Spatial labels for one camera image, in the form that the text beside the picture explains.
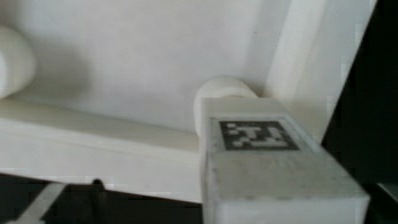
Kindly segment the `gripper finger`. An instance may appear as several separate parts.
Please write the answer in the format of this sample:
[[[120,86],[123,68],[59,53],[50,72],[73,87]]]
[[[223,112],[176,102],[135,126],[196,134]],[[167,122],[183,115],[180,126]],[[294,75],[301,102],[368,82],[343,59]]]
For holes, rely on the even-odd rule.
[[[64,183],[50,183],[11,224],[47,224],[43,220],[45,214],[50,210],[52,204],[57,201],[57,198],[66,189]]]

